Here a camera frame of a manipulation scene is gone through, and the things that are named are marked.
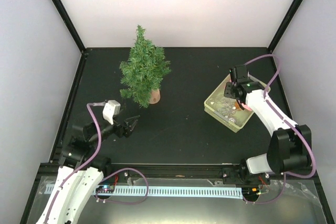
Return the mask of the green plastic basket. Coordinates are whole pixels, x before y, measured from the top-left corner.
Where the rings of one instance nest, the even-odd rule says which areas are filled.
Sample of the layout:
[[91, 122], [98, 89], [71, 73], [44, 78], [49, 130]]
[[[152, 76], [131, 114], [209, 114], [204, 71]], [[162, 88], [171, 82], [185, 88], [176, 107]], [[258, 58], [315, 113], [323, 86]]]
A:
[[217, 88], [204, 101], [204, 111], [237, 133], [241, 130], [254, 114], [253, 111], [242, 110], [236, 100], [224, 97], [227, 82], [231, 81], [230, 75], [217, 86]]

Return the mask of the small green christmas tree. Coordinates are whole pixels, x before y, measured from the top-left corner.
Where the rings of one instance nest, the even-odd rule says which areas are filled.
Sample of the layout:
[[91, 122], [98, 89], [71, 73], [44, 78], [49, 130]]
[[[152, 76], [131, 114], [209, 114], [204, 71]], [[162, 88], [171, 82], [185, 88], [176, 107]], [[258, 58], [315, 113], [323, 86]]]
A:
[[147, 39], [145, 33], [146, 29], [137, 25], [136, 39], [129, 57], [119, 67], [121, 84], [125, 86], [120, 90], [121, 97], [132, 99], [141, 108], [150, 105], [152, 92], [161, 89], [163, 78], [171, 72], [164, 48]]

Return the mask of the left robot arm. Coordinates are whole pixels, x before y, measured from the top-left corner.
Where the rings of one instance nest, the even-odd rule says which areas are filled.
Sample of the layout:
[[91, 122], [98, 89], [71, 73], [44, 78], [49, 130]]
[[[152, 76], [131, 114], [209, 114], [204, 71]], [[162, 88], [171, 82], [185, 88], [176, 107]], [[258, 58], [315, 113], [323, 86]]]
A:
[[37, 223], [77, 223], [89, 198], [100, 182], [113, 174], [111, 160], [100, 156], [102, 141], [115, 134], [129, 137], [138, 122], [138, 116], [99, 124], [90, 123], [72, 127], [70, 143], [61, 151], [55, 185], [47, 205]]

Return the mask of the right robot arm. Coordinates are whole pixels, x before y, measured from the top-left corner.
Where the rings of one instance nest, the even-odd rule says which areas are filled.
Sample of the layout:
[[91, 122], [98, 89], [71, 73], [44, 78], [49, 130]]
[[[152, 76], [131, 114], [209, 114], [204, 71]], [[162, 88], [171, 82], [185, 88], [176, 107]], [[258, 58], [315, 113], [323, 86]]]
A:
[[265, 154], [242, 161], [239, 179], [252, 183], [261, 173], [288, 174], [310, 178], [317, 170], [311, 149], [311, 130], [299, 125], [273, 102], [266, 87], [254, 81], [246, 65], [230, 68], [230, 81], [225, 85], [224, 96], [236, 100], [239, 107], [249, 107], [268, 130], [270, 142]]

